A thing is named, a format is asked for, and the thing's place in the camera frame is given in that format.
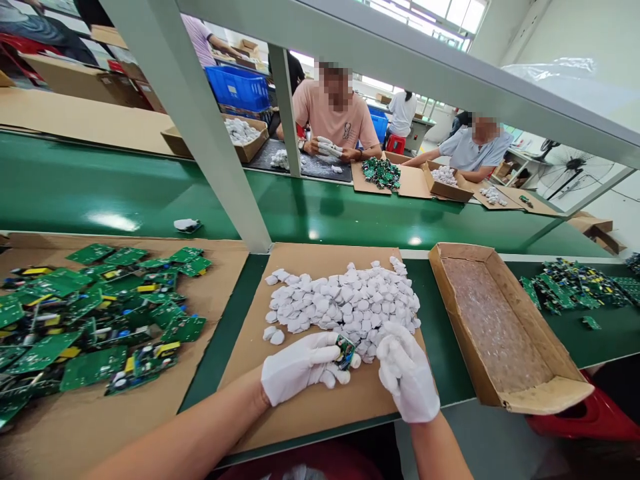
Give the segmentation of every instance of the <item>white glove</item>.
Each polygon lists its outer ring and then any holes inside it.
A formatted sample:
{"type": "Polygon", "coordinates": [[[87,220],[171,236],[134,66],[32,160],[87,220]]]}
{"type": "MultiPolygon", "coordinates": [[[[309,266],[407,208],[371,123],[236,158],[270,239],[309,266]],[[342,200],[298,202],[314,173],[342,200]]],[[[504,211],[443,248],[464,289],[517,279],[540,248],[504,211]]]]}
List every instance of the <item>white glove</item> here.
{"type": "MultiPolygon", "coordinates": [[[[340,347],[335,344],[337,339],[338,334],[334,332],[312,333],[267,357],[261,380],[273,407],[318,382],[330,389],[334,388],[336,379],[342,385],[349,382],[349,371],[340,370],[333,362],[340,356],[340,347]]],[[[359,363],[354,360],[351,365],[357,368],[359,363]]]]}
{"type": "Polygon", "coordinates": [[[386,336],[376,356],[380,360],[380,381],[393,396],[402,420],[425,423],[440,411],[427,356],[413,335],[398,323],[385,322],[386,336]]]}

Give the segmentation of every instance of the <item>white shirt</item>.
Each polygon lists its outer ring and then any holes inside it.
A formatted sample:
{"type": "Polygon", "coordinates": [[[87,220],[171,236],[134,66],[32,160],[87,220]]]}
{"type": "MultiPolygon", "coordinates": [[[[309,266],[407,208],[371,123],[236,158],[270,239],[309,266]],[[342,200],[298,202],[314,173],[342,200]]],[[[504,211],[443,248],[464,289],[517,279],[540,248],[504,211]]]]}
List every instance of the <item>white shirt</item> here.
{"type": "Polygon", "coordinates": [[[513,137],[502,130],[489,143],[477,145],[471,137],[472,128],[460,129],[440,144],[440,155],[451,157],[449,166],[462,171],[478,171],[480,167],[497,167],[502,162],[513,137]]]}
{"type": "Polygon", "coordinates": [[[389,104],[389,111],[393,115],[389,130],[398,137],[406,137],[411,131],[411,120],[415,115],[415,108],[418,105],[418,97],[414,93],[411,98],[405,101],[405,92],[396,93],[389,104]]]}

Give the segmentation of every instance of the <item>worker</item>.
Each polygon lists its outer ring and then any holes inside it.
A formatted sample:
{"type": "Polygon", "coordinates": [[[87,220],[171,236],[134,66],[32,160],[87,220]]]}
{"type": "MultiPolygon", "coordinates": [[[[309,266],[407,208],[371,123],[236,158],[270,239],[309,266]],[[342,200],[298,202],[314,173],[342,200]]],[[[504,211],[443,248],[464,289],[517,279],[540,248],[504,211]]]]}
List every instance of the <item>worker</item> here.
{"type": "Polygon", "coordinates": [[[410,91],[399,91],[389,104],[389,111],[393,115],[385,136],[385,148],[391,135],[406,138],[411,131],[411,121],[415,115],[418,98],[410,91]]]}
{"type": "MultiPolygon", "coordinates": [[[[318,137],[328,139],[342,148],[340,159],[359,161],[370,157],[382,158],[380,140],[373,127],[369,108],[351,88],[351,71],[336,67],[331,62],[319,62],[320,81],[304,80],[293,94],[293,116],[304,129],[311,126],[311,140],[300,138],[298,148],[309,155],[321,152],[318,137]],[[356,149],[360,140],[364,150],[356,149]]],[[[276,130],[284,141],[282,125],[276,130]]]]}
{"type": "Polygon", "coordinates": [[[198,60],[200,61],[202,68],[213,67],[216,65],[215,58],[213,58],[213,54],[211,52],[211,46],[234,58],[243,58],[242,53],[235,48],[228,46],[226,42],[212,34],[211,30],[209,30],[201,20],[185,15],[184,13],[181,13],[180,16],[182,17],[182,22],[185,24],[185,28],[187,29],[187,33],[189,34],[189,38],[193,44],[195,54],[198,56],[198,60]]]}
{"type": "Polygon", "coordinates": [[[45,8],[39,0],[25,0],[25,3],[38,15],[26,15],[9,0],[0,0],[0,33],[50,45],[66,57],[98,66],[93,53],[76,32],[58,19],[45,17],[45,8]]]}
{"type": "MultiPolygon", "coordinates": [[[[386,322],[385,328],[387,337],[379,344],[379,376],[385,388],[391,391],[403,420],[411,427],[420,479],[470,479],[453,432],[440,412],[440,398],[427,356],[406,328],[391,322],[386,322]]],[[[349,380],[350,372],[338,370],[333,362],[341,354],[336,345],[337,338],[338,334],[334,332],[313,333],[267,357],[258,368],[136,440],[102,462],[85,478],[204,479],[270,409],[314,383],[322,382],[331,389],[336,379],[340,383],[349,380]]],[[[277,478],[287,477],[287,469],[299,467],[295,460],[291,458],[288,466],[273,466],[279,471],[277,478]]],[[[325,467],[336,472],[332,462],[327,462],[325,467]]],[[[338,469],[336,475],[328,478],[351,478],[344,476],[345,472],[348,475],[349,469],[338,469]]],[[[256,477],[234,477],[229,473],[226,473],[227,477],[243,480],[270,477],[268,472],[256,477]]]]}
{"type": "Polygon", "coordinates": [[[480,183],[500,165],[512,141],[513,137],[500,128],[494,119],[474,116],[470,129],[458,130],[438,148],[422,153],[403,165],[419,167],[427,160],[449,156],[450,167],[457,169],[466,180],[480,183]]]}
{"type": "Polygon", "coordinates": [[[471,123],[471,119],[473,114],[468,111],[460,112],[453,118],[453,123],[451,124],[451,131],[449,132],[449,136],[447,138],[451,138],[455,135],[455,133],[460,130],[461,127],[468,127],[471,123]]]}

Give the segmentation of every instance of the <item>blue bin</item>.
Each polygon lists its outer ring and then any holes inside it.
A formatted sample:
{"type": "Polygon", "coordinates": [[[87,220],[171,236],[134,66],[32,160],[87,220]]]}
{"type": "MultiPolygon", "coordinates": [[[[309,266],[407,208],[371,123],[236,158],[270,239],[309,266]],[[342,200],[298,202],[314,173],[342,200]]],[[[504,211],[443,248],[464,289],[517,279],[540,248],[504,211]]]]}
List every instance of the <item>blue bin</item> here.
{"type": "Polygon", "coordinates": [[[371,120],[373,120],[373,128],[375,128],[376,135],[378,135],[378,140],[380,140],[380,143],[384,143],[389,119],[386,116],[382,118],[372,115],[371,120]]]}
{"type": "Polygon", "coordinates": [[[218,103],[251,111],[270,107],[264,76],[226,65],[206,67],[205,72],[218,103]]]}

